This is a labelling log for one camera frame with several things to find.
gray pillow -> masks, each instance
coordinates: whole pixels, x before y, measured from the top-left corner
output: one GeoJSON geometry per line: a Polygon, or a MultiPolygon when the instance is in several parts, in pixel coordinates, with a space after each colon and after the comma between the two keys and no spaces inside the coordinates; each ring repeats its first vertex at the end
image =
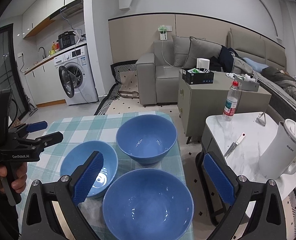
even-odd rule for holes
{"type": "Polygon", "coordinates": [[[187,60],[190,38],[172,35],[174,45],[174,67],[182,67],[187,60]]]}
{"type": "Polygon", "coordinates": [[[187,60],[183,68],[194,68],[197,66],[197,58],[211,59],[219,57],[222,46],[220,44],[204,41],[190,37],[190,48],[187,60]]]}

washing machine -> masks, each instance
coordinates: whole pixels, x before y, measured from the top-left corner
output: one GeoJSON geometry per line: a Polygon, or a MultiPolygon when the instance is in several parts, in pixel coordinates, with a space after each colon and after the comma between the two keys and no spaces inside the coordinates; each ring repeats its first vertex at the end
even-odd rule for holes
{"type": "Polygon", "coordinates": [[[54,62],[69,106],[98,101],[87,45],[55,57],[54,62]]]}

range hood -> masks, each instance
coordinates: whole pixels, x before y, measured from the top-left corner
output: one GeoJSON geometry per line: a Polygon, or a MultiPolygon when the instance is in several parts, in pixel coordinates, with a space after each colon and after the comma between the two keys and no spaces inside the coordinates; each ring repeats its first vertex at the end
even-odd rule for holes
{"type": "Polygon", "coordinates": [[[69,18],[75,14],[80,13],[84,9],[84,0],[74,0],[71,3],[61,7],[52,13],[49,18],[50,20],[64,20],[63,17],[69,18]]]}

light blue bowl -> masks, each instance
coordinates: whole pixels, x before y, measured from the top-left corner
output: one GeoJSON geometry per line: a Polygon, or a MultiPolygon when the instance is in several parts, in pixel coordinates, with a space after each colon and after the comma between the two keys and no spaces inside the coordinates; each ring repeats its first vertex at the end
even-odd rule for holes
{"type": "Polygon", "coordinates": [[[118,157],[114,148],[103,141],[88,141],[73,148],[65,157],[60,167],[60,176],[71,175],[74,170],[85,163],[93,151],[101,152],[104,156],[104,167],[87,197],[101,197],[105,194],[118,169],[118,157]]]}
{"type": "Polygon", "coordinates": [[[176,140],[177,130],[173,123],[154,114],[139,115],[128,120],[116,135],[119,148],[142,164],[160,161],[176,140]]]}
{"type": "Polygon", "coordinates": [[[157,169],[122,175],[103,201],[104,220],[118,240],[178,240],[192,222],[193,212],[188,188],[157,169]]]}

wooden countertop edge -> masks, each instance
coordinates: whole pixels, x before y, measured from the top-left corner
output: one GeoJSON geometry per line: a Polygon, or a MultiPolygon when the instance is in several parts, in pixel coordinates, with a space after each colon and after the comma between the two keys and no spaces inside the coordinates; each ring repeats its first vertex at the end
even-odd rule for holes
{"type": "MultiPolygon", "coordinates": [[[[76,49],[79,48],[79,47],[81,47],[81,46],[85,46],[86,44],[87,44],[87,42],[85,42],[85,43],[83,43],[83,44],[80,44],[80,45],[77,45],[77,46],[76,46],[76,49]]],[[[28,70],[27,72],[25,72],[24,75],[27,75],[27,74],[30,73],[31,71],[34,71],[37,67],[40,67],[41,65],[47,63],[48,61],[54,59],[55,57],[57,57],[57,56],[59,56],[59,55],[61,55],[61,54],[64,54],[65,52],[68,52],[68,51],[74,50],[74,49],[75,49],[75,48],[73,47],[73,48],[71,48],[71,49],[68,49],[68,50],[65,50],[65,51],[62,51],[62,52],[58,52],[58,53],[56,53],[56,54],[51,55],[50,57],[46,58],[45,61],[42,61],[42,62],[38,63],[37,65],[33,66],[33,68],[31,68],[30,70],[28,70]]]]}

